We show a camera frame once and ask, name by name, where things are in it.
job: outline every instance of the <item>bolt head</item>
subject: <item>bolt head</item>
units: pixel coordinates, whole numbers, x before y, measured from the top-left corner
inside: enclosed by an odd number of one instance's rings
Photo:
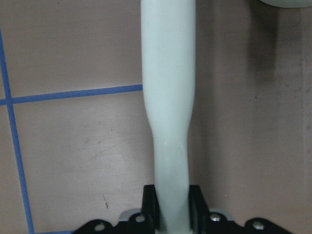
[[[263,230],[264,224],[259,222],[259,221],[255,221],[255,222],[253,222],[253,228],[255,228],[257,230]]]
[[[140,214],[139,216],[136,217],[136,222],[141,223],[145,221],[144,215]]]
[[[94,227],[94,231],[96,232],[101,232],[105,229],[105,224],[100,222],[99,224],[97,224],[95,227]]]
[[[212,213],[212,214],[210,215],[210,219],[211,219],[211,221],[213,221],[213,222],[219,222],[219,221],[221,220],[221,216],[218,215],[217,213]]]

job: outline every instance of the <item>black bracket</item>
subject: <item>black bracket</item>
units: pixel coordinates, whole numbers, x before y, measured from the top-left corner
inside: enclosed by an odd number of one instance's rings
[[[241,227],[225,215],[210,211],[197,185],[190,186],[189,201],[194,234],[291,234],[263,218],[250,219]],[[140,213],[130,216],[128,221],[120,221],[115,227],[101,219],[92,220],[73,234],[155,234],[155,229],[159,227],[160,212],[155,187],[145,185]]]

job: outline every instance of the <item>screw hole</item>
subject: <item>screw hole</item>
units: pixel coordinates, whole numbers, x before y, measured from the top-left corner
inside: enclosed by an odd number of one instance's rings
[[[96,231],[96,232],[103,231],[104,229],[105,229],[104,223],[97,224],[97,225],[94,227],[94,231]]]

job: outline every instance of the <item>blue tape line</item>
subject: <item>blue tape line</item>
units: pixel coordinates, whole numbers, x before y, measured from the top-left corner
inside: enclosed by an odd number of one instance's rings
[[[6,100],[5,99],[0,99],[0,106],[6,105]]]
[[[103,88],[103,89],[90,89],[90,90],[53,93],[53,94],[13,97],[12,103],[17,104],[17,103],[25,103],[25,102],[33,102],[33,101],[45,101],[45,100],[54,100],[54,99],[61,99],[61,98],[77,98],[77,97],[105,95],[105,94],[118,94],[118,93],[127,93],[127,92],[135,92],[135,91],[142,91],[142,85],[136,84],[136,85],[129,85],[129,86]]]
[[[23,203],[24,203],[26,222],[27,222],[29,234],[33,234],[35,232],[34,224],[33,224],[31,211],[30,211],[25,172],[24,172],[23,162],[22,162],[21,153],[20,153],[20,143],[19,143],[19,137],[18,137],[18,132],[16,128],[14,108],[13,108],[13,103],[12,103],[12,98],[11,98],[10,83],[9,83],[9,77],[8,77],[7,68],[6,68],[1,30],[0,30],[0,66],[1,66],[4,93],[5,93],[5,98],[6,98],[6,105],[7,105],[9,121],[10,121],[10,128],[11,128],[11,133],[12,133],[13,146],[14,146],[14,151],[15,151],[15,158],[16,158],[16,163],[17,163],[18,173],[19,173],[21,194],[22,194]]]
[[[72,234],[74,231],[62,231],[62,232],[51,232],[51,233],[35,233],[35,234]]]

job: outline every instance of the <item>white object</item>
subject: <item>white object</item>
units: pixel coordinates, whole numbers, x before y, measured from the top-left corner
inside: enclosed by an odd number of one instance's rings
[[[312,6],[312,0],[260,0],[260,1],[272,6],[283,8]]]
[[[141,0],[143,93],[155,187],[169,234],[189,234],[187,134],[195,91],[195,0]]]

